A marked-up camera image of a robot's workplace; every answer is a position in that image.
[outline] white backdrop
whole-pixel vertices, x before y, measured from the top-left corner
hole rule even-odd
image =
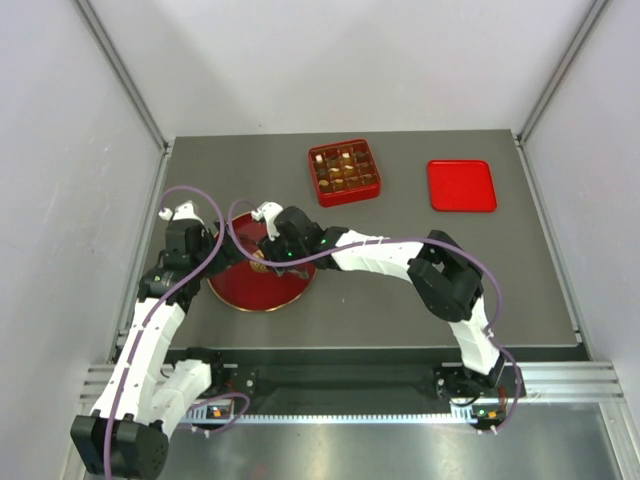
[[[69,0],[0,4],[0,465],[58,478],[160,154]]]
[[[640,3],[611,2],[529,141],[586,328],[640,425]]]
[[[590,0],[93,0],[167,137],[518,131]]]

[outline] metal floor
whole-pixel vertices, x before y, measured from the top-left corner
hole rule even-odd
[[[306,154],[326,143],[366,138],[382,177],[373,200],[334,208],[318,205]],[[429,203],[426,164],[435,158],[479,158],[491,168],[498,209],[491,214],[440,213]],[[226,212],[250,198],[302,208],[322,226],[348,226],[370,235],[449,233],[501,281],[506,305],[496,335],[509,346],[575,345],[527,179],[511,132],[385,132],[233,137],[180,137],[165,187],[188,184],[210,193]],[[175,194],[170,205],[193,195]],[[205,221],[214,220],[202,200]],[[164,245],[156,224],[147,267]],[[493,292],[487,290],[488,309]],[[204,284],[172,347],[314,348],[453,346],[445,322],[434,318],[413,287],[362,272],[318,272],[294,303],[269,313],[239,312]]]
[[[525,405],[497,437],[470,431],[445,425],[238,425],[210,439],[178,432],[160,478],[621,478],[597,405]]]

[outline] robotic arm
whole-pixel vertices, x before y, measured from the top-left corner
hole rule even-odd
[[[214,235],[197,215],[192,202],[168,209],[160,217],[169,221],[166,249],[158,264],[141,279],[129,336],[109,384],[90,416],[77,416],[71,437],[90,473],[104,473],[103,448],[107,421],[113,417],[111,467],[114,475],[155,479],[164,466],[168,444],[180,419],[203,392],[221,382],[221,366],[186,360],[176,364],[168,381],[158,388],[160,369],[176,330],[188,313],[200,280],[245,261],[229,237],[203,272],[187,282],[160,305],[151,309],[179,281],[191,274],[211,253]],[[486,337],[481,273],[466,259],[444,248],[422,242],[383,243],[341,227],[322,229],[296,207],[282,208],[267,202],[252,212],[264,222],[267,235],[258,242],[266,260],[286,262],[306,258],[359,242],[375,241],[332,252],[313,261],[319,269],[362,270],[390,275],[416,288],[425,306],[451,326],[468,378],[483,387],[495,387],[504,358]],[[429,238],[454,246],[444,232]],[[286,269],[274,268],[277,274]]]

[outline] round red plate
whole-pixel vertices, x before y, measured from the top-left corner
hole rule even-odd
[[[245,213],[233,220],[233,228],[244,248],[261,256],[256,242],[267,234],[265,225],[254,222],[251,214]],[[316,273],[313,264],[297,268],[306,272],[308,278],[293,273],[278,277],[264,265],[247,260],[210,278],[209,285],[223,302],[238,310],[269,312],[296,300],[311,283]]]

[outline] gray table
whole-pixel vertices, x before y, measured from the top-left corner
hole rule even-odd
[[[306,152],[310,147],[363,137],[376,156],[383,187],[373,200],[334,208],[318,205]],[[429,203],[425,166],[434,158],[489,162],[498,198],[492,214],[439,213]],[[323,226],[348,226],[370,235],[448,232],[501,281],[506,305],[496,328],[511,346],[575,345],[570,317],[527,180],[509,131],[323,133],[178,138],[166,186],[205,189],[226,210],[237,198],[296,205]],[[176,205],[192,195],[176,194]],[[203,200],[203,218],[214,214]],[[157,222],[147,267],[164,244]],[[494,296],[487,286],[490,311]],[[453,346],[449,327],[433,317],[413,287],[365,273],[318,272],[294,303],[270,313],[246,313],[220,301],[203,284],[172,347],[397,347]]]

